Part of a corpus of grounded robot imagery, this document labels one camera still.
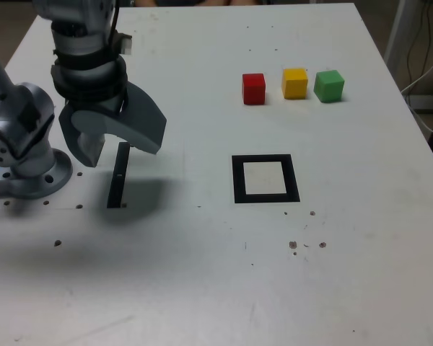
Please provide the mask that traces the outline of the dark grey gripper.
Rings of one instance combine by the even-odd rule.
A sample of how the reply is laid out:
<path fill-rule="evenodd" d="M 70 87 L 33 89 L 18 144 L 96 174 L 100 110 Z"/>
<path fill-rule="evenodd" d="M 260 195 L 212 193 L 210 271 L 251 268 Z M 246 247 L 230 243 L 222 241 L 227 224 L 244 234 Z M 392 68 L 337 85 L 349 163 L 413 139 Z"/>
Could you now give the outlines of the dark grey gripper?
<path fill-rule="evenodd" d="M 97 166 L 105 134 L 156 154 L 162 147 L 167 123 L 154 100 L 132 83 L 127 83 L 126 91 L 103 101 L 66 100 L 58 119 L 71 154 L 92 168 Z"/>

